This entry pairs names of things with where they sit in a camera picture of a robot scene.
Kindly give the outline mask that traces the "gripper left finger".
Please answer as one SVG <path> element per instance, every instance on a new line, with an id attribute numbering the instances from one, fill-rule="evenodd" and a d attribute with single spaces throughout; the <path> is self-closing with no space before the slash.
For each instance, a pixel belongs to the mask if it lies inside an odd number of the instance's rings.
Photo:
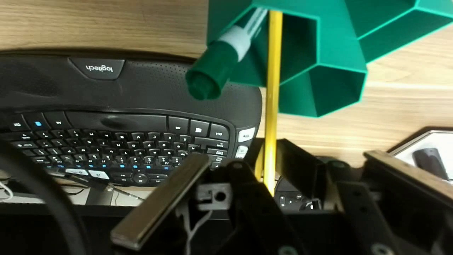
<path id="1" fill-rule="evenodd" d="M 305 247 L 267 187 L 249 166 L 210 169 L 192 154 L 111 231 L 112 243 L 145 254 L 195 255 L 193 238 L 214 210 L 226 210 L 233 232 L 216 255 L 304 255 Z"/>

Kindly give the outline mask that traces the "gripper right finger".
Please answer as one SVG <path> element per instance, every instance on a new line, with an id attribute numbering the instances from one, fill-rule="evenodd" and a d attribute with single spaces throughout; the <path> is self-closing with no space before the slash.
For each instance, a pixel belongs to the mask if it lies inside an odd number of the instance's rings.
<path id="1" fill-rule="evenodd" d="M 369 151 L 357 175 L 336 158 L 277 141 L 277 170 L 314 209 L 288 214 L 310 255 L 453 255 L 453 195 Z"/>

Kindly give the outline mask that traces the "yellow pencil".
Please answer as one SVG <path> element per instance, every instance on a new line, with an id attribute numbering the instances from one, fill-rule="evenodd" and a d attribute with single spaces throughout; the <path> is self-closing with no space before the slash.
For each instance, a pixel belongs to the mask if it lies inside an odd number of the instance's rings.
<path id="1" fill-rule="evenodd" d="M 265 137 L 260 151 L 262 166 L 257 166 L 256 177 L 262 175 L 263 183 L 271 196 L 275 193 L 277 121 L 282 49 L 282 12 L 269 11 L 268 66 L 265 101 Z"/>

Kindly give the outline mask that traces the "green honeycomb pen holder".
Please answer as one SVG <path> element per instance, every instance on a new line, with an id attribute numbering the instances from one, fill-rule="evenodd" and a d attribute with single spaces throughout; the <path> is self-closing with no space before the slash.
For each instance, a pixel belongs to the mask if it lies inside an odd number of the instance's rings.
<path id="1" fill-rule="evenodd" d="M 367 64 L 453 23 L 453 0 L 209 0 L 207 42 L 256 8 L 283 13 L 279 111 L 314 118 L 361 100 Z"/>

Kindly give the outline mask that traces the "white mouse pad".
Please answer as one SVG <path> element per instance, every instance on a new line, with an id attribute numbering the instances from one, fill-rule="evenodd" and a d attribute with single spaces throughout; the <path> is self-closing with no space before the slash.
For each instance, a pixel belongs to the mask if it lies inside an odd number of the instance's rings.
<path id="1" fill-rule="evenodd" d="M 435 147 L 439 151 L 449 176 L 448 182 L 453 185 L 453 129 L 420 130 L 390 149 L 389 154 L 405 163 L 416 166 L 412 153 L 429 147 Z"/>

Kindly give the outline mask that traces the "black computer mouse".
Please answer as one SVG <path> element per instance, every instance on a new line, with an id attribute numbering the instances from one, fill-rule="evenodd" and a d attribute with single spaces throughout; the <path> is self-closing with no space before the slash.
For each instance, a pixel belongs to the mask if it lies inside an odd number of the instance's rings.
<path id="1" fill-rule="evenodd" d="M 448 173 L 437 148 L 429 147 L 416 150 L 412 153 L 412 158 L 418 168 L 432 173 L 445 181 L 449 181 Z"/>

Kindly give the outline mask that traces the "green and white marker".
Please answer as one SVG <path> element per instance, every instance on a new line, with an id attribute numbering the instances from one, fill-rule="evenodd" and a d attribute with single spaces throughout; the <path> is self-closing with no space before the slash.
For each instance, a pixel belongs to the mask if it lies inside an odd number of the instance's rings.
<path id="1" fill-rule="evenodd" d="M 251 48 L 268 10 L 255 8 L 211 42 L 186 73 L 188 92 L 196 100 L 215 100 L 230 79 L 236 65 Z"/>

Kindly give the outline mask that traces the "black computer keyboard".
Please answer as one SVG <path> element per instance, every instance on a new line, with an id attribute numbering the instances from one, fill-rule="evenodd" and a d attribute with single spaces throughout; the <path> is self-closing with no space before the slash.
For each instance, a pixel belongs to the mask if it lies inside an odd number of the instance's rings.
<path id="1" fill-rule="evenodd" d="M 244 158 L 262 117 L 259 88 L 188 92 L 188 62 L 81 54 L 0 55 L 0 139 L 52 174 L 157 187 L 190 154 L 218 168 Z"/>

